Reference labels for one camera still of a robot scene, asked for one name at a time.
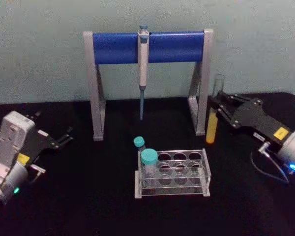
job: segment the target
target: black tablecloth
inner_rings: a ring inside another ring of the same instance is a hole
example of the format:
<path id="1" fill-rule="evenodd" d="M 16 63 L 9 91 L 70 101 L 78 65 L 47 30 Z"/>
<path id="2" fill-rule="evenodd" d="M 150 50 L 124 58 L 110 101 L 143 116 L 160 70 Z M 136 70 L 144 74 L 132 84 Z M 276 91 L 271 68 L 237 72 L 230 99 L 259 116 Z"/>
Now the black tablecloth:
<path id="1" fill-rule="evenodd" d="M 269 115 L 295 129 L 295 96 L 258 97 Z M 186 98 L 146 99 L 143 122 L 138 100 L 108 101 L 102 142 L 92 140 L 89 102 L 0 105 L 0 123 L 11 110 L 43 110 L 36 126 L 55 138 L 72 126 L 74 141 L 40 156 L 47 172 L 21 186 L 0 213 L 2 236 L 295 235 L 295 176 L 285 185 L 256 172 L 249 154 L 260 143 L 221 122 L 215 143 L 205 144 L 194 135 Z M 135 199 L 137 135 L 156 150 L 206 148 L 211 196 Z"/>

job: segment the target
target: green led light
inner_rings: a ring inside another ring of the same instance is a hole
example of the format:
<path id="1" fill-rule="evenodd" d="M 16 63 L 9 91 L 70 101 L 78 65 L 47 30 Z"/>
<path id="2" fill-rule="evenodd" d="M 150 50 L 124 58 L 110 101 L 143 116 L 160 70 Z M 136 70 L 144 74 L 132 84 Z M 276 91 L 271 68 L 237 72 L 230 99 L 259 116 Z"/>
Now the green led light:
<path id="1" fill-rule="evenodd" d="M 19 188 L 14 189 L 14 194 L 17 194 L 20 191 Z"/>

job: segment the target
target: robotic arm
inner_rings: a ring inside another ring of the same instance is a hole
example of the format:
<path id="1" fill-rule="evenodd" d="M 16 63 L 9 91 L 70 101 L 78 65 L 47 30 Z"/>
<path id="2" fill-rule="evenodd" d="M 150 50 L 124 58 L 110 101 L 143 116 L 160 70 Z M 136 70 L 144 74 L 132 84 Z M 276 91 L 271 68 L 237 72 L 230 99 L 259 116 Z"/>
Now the robotic arm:
<path id="1" fill-rule="evenodd" d="M 36 166 L 44 149 L 60 149 L 73 138 L 69 134 L 55 140 L 35 128 L 34 117 L 25 117 L 15 111 L 6 115 L 0 128 L 0 205 L 5 205 L 28 177 L 28 169 L 37 171 L 37 179 L 45 170 Z"/>
<path id="2" fill-rule="evenodd" d="M 259 152 L 270 157 L 268 151 L 276 153 L 278 159 L 295 171 L 295 130 L 267 115 L 262 109 L 262 100 L 238 94 L 228 95 L 222 91 L 211 98 L 211 107 L 216 116 L 234 130 L 245 132 L 263 142 Z"/>

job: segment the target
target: yellow liquid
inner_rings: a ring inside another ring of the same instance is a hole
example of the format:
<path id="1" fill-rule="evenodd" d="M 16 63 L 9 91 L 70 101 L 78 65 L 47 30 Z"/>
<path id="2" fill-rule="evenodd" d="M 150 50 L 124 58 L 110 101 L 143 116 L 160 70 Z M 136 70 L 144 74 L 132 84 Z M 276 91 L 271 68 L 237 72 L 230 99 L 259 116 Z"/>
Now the yellow liquid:
<path id="1" fill-rule="evenodd" d="M 216 110 L 211 108 L 210 114 L 208 116 L 208 124 L 207 124 L 207 129 L 206 129 L 206 142 L 208 144 L 214 143 L 216 127 L 217 127 Z"/>

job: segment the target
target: light blue wall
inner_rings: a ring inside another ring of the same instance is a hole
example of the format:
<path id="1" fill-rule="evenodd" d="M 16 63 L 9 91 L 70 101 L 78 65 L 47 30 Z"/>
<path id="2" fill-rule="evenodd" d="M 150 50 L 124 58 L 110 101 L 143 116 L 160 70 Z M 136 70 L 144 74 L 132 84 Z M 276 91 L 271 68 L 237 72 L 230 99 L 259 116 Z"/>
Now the light blue wall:
<path id="1" fill-rule="evenodd" d="M 227 92 L 295 91 L 295 0 L 0 0 L 0 103 L 86 100 L 82 31 L 215 30 Z M 193 64 L 151 64 L 147 97 L 187 95 Z M 108 99 L 137 98 L 136 65 L 101 67 Z"/>

